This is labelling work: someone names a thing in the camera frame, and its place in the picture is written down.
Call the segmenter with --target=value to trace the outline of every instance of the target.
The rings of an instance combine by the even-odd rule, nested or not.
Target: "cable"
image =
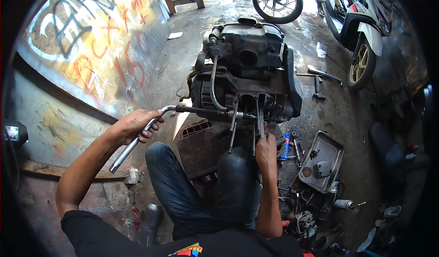
[[[20,169],[19,169],[19,161],[17,160],[17,155],[15,154],[14,146],[12,145],[11,137],[9,136],[8,130],[4,128],[4,133],[6,134],[6,137],[8,137],[9,146],[12,151],[12,156],[14,156],[14,162],[15,162],[15,168],[17,169],[17,186],[15,187],[15,190],[18,191],[20,188]]]

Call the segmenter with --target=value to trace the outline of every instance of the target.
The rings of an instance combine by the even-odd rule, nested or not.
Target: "curved metal tube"
[[[217,101],[217,98],[215,97],[215,74],[217,73],[217,62],[218,62],[218,56],[215,56],[213,58],[213,68],[212,68],[212,76],[210,78],[210,97],[212,99],[213,105],[222,112],[228,112],[229,109],[220,105],[220,103]]]
[[[163,114],[165,114],[168,111],[175,111],[176,106],[165,106],[162,108]],[[149,131],[153,124],[155,124],[158,121],[159,118],[154,118],[151,121],[148,122],[148,124],[143,128],[145,131]],[[127,158],[129,153],[134,149],[134,147],[139,143],[139,135],[137,135],[122,151],[122,153],[117,157],[117,159],[113,162],[113,164],[110,166],[110,172],[115,173],[119,166],[122,164],[122,162]]]

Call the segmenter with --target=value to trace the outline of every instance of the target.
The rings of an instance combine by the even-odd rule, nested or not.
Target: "l-shaped socket wrench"
[[[162,108],[163,114],[165,114],[168,111],[177,111],[177,112],[193,112],[193,113],[209,113],[211,115],[216,116],[227,116],[227,113],[216,110],[216,109],[205,109],[205,108],[195,108],[195,107],[188,107],[188,106],[165,106]],[[158,118],[154,118],[151,121],[148,122],[148,124],[145,126],[143,130],[149,131],[153,124],[155,124],[158,121]],[[122,151],[122,153],[117,157],[117,159],[113,162],[113,164],[110,167],[110,172],[115,173],[119,166],[122,164],[122,162],[127,158],[129,153],[135,148],[135,146],[139,143],[139,135],[137,135]]]

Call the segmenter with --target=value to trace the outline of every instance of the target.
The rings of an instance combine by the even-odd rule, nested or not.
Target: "man's right hand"
[[[268,131],[268,127],[264,124],[264,132],[266,138],[259,138],[256,145],[256,162],[261,170],[262,177],[264,175],[277,178],[277,147],[276,137]]]

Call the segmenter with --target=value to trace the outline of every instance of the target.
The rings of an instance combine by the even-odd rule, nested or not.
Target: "scooter front fork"
[[[352,55],[352,62],[351,62],[352,65],[355,65],[356,63],[360,42],[361,42],[361,32],[358,33],[357,45],[355,46],[354,54]]]

